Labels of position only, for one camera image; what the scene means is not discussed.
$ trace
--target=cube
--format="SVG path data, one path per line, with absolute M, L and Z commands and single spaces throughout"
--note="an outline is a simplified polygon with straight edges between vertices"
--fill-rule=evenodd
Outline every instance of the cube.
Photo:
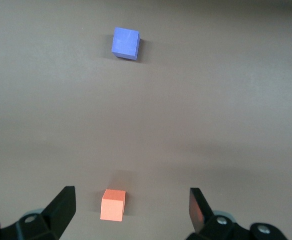
M 116 27 L 111 51 L 116 57 L 137 60 L 139 41 L 138 31 Z
M 106 189 L 101 199 L 101 220 L 122 221 L 126 191 Z

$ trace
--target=orange cube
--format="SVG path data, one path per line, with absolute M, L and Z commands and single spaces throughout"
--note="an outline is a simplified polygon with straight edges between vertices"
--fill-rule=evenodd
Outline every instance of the orange cube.
M 101 200 L 100 219 L 122 221 L 126 191 L 106 189 Z

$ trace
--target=screw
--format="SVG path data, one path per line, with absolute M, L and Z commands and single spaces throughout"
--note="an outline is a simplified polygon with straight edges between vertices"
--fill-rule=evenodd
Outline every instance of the screw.
M 29 216 L 29 217 L 27 217 L 26 218 L 26 220 L 25 220 L 25 223 L 31 223 L 33 220 L 35 220 L 36 219 L 36 215 L 33 215 L 33 216 Z
M 257 228 L 263 234 L 270 234 L 269 228 L 267 226 L 265 226 L 265 225 L 258 225 Z
M 226 225 L 226 224 L 227 224 L 227 220 L 226 220 L 226 218 L 224 218 L 223 216 L 219 216 L 219 217 L 217 218 L 217 222 L 218 222 L 219 224 L 221 224 L 221 225 Z

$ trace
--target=block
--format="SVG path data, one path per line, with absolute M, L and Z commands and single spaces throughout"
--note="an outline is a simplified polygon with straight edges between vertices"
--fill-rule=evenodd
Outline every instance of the block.
M 101 199 L 101 220 L 122 221 L 126 191 L 106 189 Z
M 137 60 L 139 41 L 138 31 L 116 27 L 111 51 L 116 57 Z

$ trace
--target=gray table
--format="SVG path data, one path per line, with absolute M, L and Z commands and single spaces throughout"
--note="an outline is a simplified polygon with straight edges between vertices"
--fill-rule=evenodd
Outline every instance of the gray table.
M 2 226 L 71 185 L 62 240 L 185 239 L 190 187 L 292 240 L 292 1 L 0 1 Z

